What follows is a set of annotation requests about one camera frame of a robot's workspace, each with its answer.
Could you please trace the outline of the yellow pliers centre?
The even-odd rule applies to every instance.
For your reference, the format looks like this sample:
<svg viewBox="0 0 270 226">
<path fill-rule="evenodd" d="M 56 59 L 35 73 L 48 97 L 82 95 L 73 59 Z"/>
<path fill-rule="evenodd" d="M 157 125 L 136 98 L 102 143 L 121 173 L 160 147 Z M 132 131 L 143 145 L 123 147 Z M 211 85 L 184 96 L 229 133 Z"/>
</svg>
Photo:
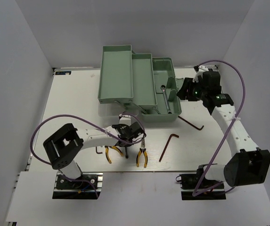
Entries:
<svg viewBox="0 0 270 226">
<path fill-rule="evenodd" d="M 144 138 L 141 141 L 140 149 L 139 149 L 139 152 L 138 152 L 137 157 L 136 157 L 136 166 L 137 167 L 139 167 L 139 160 L 140 160 L 141 155 L 144 155 L 144 158 L 145 158 L 144 168 L 146 168 L 147 164 L 148 164 L 148 155 L 147 155 L 147 152 L 146 152 L 145 139 Z"/>
</svg>

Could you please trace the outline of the green toolbox with clear lid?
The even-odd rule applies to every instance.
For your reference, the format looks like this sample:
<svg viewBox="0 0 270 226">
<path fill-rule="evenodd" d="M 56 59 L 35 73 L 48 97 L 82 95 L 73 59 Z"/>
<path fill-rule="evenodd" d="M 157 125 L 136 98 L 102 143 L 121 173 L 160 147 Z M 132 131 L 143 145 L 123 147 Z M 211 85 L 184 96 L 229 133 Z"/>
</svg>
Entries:
<svg viewBox="0 0 270 226">
<path fill-rule="evenodd" d="M 145 122 L 175 121 L 182 113 L 177 97 L 182 83 L 169 57 L 135 53 L 131 45 L 103 46 L 98 114 L 109 118 L 130 112 L 141 115 Z M 167 113 L 161 85 L 166 86 L 171 114 Z"/>
</svg>

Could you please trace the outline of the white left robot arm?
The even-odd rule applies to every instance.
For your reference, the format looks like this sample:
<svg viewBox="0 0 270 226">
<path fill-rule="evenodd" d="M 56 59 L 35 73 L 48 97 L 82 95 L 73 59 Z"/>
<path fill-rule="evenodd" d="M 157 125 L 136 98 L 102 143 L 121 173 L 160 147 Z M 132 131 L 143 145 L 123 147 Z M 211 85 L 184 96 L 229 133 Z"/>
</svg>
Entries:
<svg viewBox="0 0 270 226">
<path fill-rule="evenodd" d="M 116 124 L 101 130 L 78 130 L 68 123 L 47 138 L 43 147 L 52 168 L 61 171 L 67 177 L 67 182 L 78 188 L 83 184 L 84 178 L 74 161 L 79 151 L 98 146 L 131 146 L 143 134 L 144 130 L 138 122 L 131 125 Z"/>
</svg>

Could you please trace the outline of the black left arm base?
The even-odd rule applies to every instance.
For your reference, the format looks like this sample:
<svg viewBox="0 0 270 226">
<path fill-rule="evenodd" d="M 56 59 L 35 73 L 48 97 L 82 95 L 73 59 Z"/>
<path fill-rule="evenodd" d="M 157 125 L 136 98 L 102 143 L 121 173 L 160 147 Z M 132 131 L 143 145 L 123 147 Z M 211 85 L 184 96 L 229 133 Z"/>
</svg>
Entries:
<svg viewBox="0 0 270 226">
<path fill-rule="evenodd" d="M 55 177 L 52 199 L 54 200 L 97 200 L 103 182 L 103 173 L 84 173 L 71 181 L 58 172 Z"/>
</svg>

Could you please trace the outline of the large silver ratchet wrench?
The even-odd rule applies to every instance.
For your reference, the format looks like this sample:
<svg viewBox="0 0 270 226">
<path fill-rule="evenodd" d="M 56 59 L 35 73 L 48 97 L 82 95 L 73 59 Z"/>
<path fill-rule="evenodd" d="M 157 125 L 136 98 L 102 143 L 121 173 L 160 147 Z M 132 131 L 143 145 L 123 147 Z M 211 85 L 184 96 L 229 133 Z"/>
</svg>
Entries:
<svg viewBox="0 0 270 226">
<path fill-rule="evenodd" d="M 168 97 L 167 97 L 167 94 L 166 94 L 166 86 L 165 85 L 161 85 L 161 91 L 162 91 L 163 96 L 164 96 L 164 101 L 165 101 L 167 113 L 171 114 L 172 112 L 171 112 Z"/>
</svg>

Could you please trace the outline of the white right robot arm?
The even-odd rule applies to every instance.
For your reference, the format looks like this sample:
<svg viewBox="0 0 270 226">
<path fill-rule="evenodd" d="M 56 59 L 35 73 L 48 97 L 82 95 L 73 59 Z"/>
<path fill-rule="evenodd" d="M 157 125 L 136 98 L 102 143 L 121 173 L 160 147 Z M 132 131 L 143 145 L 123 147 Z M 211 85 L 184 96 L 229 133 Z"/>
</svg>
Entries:
<svg viewBox="0 0 270 226">
<path fill-rule="evenodd" d="M 222 130 L 231 152 L 225 165 L 201 166 L 197 184 L 203 188 L 214 181 L 227 182 L 230 187 L 262 184 L 270 166 L 270 152 L 262 150 L 248 135 L 232 98 L 222 92 L 220 81 L 219 72 L 198 72 L 194 78 L 185 78 L 177 93 L 181 100 L 202 101 Z"/>
</svg>

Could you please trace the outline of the long brown hex key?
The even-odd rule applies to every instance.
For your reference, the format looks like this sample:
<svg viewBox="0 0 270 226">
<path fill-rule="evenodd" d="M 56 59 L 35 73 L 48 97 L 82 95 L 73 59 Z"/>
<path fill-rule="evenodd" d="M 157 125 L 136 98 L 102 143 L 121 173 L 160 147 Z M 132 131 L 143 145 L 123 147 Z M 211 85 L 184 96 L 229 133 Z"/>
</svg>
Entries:
<svg viewBox="0 0 270 226">
<path fill-rule="evenodd" d="M 164 149 L 163 149 L 163 151 L 162 151 L 162 153 L 161 153 L 161 155 L 160 155 L 160 158 L 159 158 L 159 160 L 158 160 L 159 162 L 161 162 L 161 160 L 163 159 L 164 154 L 165 154 L 165 152 L 166 152 L 166 149 L 167 149 L 167 147 L 168 147 L 168 145 L 169 145 L 169 143 L 170 143 L 170 141 L 171 141 L 171 139 L 172 139 L 173 137 L 179 138 L 179 135 L 177 135 L 177 134 L 170 134 L 170 136 L 168 137 L 168 139 L 167 139 L 167 141 L 166 141 L 166 144 L 165 144 L 165 146 L 164 146 Z"/>
</svg>

